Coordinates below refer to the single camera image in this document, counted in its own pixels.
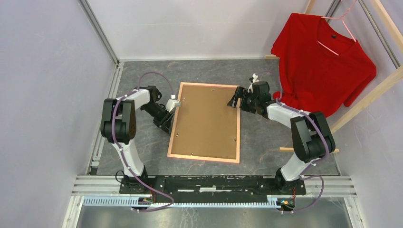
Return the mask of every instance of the red t-shirt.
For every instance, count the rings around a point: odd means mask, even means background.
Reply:
[[[341,104],[350,106],[376,75],[358,41],[335,32],[321,16],[292,13],[271,53],[280,57],[281,101],[326,117]]]

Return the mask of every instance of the clothes hanger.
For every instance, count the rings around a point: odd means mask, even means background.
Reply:
[[[347,25],[346,25],[345,22],[344,22],[344,17],[345,17],[345,15],[351,10],[351,8],[352,8],[353,5],[355,4],[355,2],[357,2],[357,0],[354,0],[354,2],[351,4],[351,6],[350,6],[350,7],[344,12],[344,14],[341,15],[341,17],[339,17],[339,18],[329,18],[329,17],[322,17],[322,18],[325,18],[325,19],[335,19],[335,20],[340,20],[340,19],[341,19],[341,21],[342,21],[344,27],[347,29],[347,31],[348,31],[348,33],[350,34],[351,38],[353,38],[354,42],[357,42],[357,40],[354,38],[353,34],[350,32],[350,30],[348,29]],[[321,42],[319,42],[319,40],[318,40],[317,42],[318,42],[320,45],[322,45],[323,47],[325,47],[327,50],[333,52],[335,55],[337,55],[337,56],[339,55],[338,53],[336,53],[336,52],[333,51],[332,49],[326,47],[324,44],[322,44]]]

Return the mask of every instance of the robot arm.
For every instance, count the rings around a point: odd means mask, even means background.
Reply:
[[[256,78],[251,78],[250,82],[251,86],[248,89],[237,87],[234,96],[227,105],[235,108],[240,99],[241,110],[258,113],[266,119],[277,121],[291,128],[295,153],[276,173],[278,185],[287,185],[298,180],[307,166],[325,155],[325,146],[315,132],[313,125],[304,115],[286,109],[271,99],[267,82],[259,81]],[[326,140],[329,151],[333,152],[336,148],[335,141],[323,113],[305,113],[314,120],[315,125]]]
[[[134,143],[136,133],[136,110],[145,110],[154,118],[154,124],[164,132],[171,133],[171,121],[173,119],[173,108],[180,106],[180,102],[172,99],[168,100],[167,106],[156,103],[162,97],[162,94],[155,86],[142,87],[139,91],[128,96],[122,101],[118,108],[118,116],[115,121],[115,136],[117,141],[123,147],[126,161],[137,176],[146,176],[145,167],[141,162]],[[112,115],[115,104],[119,98],[106,99],[102,111],[101,135],[105,137],[113,147],[119,151],[119,147],[112,138]],[[125,175],[133,176],[124,166]]]

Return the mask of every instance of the white wall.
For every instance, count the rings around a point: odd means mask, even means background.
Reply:
[[[352,0],[345,0],[336,16],[343,14],[351,2]],[[365,2],[381,26],[382,23],[370,2]],[[400,0],[382,0],[382,3],[401,30],[403,6]],[[363,91],[358,101],[390,75],[395,67],[359,4],[349,12],[346,23],[377,66],[375,80]],[[348,34],[341,21],[332,21],[331,25],[338,32]],[[382,26],[381,30],[387,35],[385,27]],[[403,63],[402,54],[396,44],[389,36],[387,39]],[[338,158],[342,173],[352,177],[369,228],[403,227],[403,221],[398,215],[403,201],[402,99],[403,81],[374,101],[334,135],[336,146],[340,148]],[[334,123],[347,110],[348,108],[341,107],[329,118],[329,122]]]
[[[0,8],[0,227],[61,227],[114,64],[78,1]]]
[[[302,13],[307,2],[89,0],[120,59],[263,57],[289,15]]]

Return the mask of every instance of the cork board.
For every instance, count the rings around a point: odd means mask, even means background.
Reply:
[[[240,162],[240,109],[227,106],[236,88],[181,83],[168,157]]]

